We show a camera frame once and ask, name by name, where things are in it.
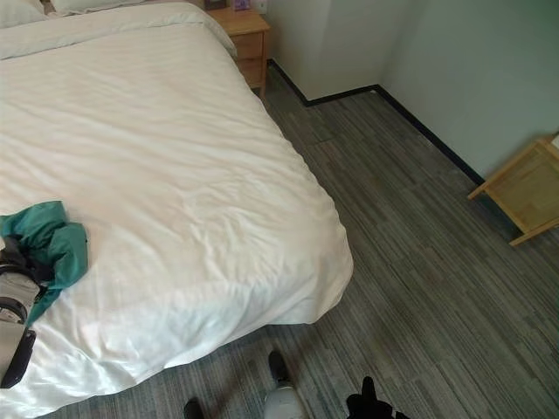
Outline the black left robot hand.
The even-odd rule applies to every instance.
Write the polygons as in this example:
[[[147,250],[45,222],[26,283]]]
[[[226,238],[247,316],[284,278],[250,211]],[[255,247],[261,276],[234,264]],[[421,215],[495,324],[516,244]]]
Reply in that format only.
[[[39,288],[46,287],[53,278],[53,268],[34,258],[28,249],[20,245],[18,236],[3,237],[1,273],[24,275]]]

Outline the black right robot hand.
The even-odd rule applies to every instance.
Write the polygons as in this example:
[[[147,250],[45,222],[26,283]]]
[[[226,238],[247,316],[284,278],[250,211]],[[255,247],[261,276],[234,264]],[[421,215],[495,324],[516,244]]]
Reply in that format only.
[[[362,379],[361,392],[349,395],[346,405],[349,411],[348,419],[392,418],[392,406],[377,398],[375,383],[370,376]]]

